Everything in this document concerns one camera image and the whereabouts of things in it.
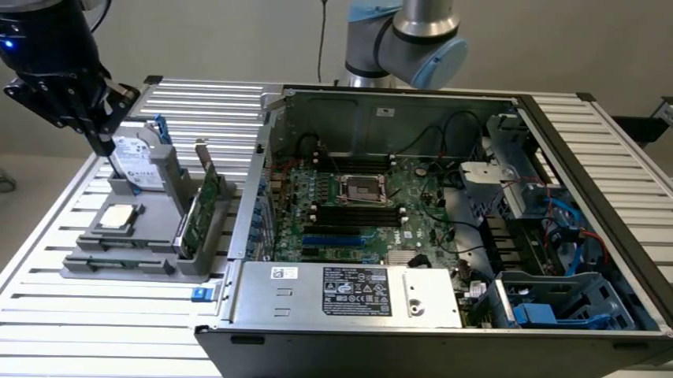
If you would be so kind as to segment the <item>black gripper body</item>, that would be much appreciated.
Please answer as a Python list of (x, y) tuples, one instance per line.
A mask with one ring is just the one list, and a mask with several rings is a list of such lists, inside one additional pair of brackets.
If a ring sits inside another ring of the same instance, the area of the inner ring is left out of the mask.
[(109, 1), (2, 2), (2, 61), (17, 80), (83, 72), (111, 77), (94, 39), (110, 8)]

